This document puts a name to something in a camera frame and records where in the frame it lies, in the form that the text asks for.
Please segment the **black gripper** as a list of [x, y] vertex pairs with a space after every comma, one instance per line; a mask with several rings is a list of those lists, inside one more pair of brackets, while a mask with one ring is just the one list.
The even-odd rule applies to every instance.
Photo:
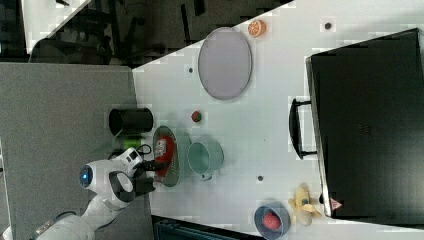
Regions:
[[148, 163], [138, 163], [133, 167], [133, 186], [136, 196], [141, 196], [153, 192], [153, 178], [148, 177], [148, 171], [162, 170], [168, 166], [167, 162], [150, 161]]

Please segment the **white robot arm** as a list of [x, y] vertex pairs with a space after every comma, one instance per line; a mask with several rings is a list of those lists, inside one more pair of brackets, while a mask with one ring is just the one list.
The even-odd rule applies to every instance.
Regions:
[[145, 172], [162, 170], [166, 162], [146, 160], [151, 153], [130, 147], [108, 159], [86, 163], [80, 169], [80, 186], [95, 196], [82, 215], [64, 211], [38, 227], [28, 240], [95, 240], [95, 232], [113, 223], [141, 194], [137, 178]]

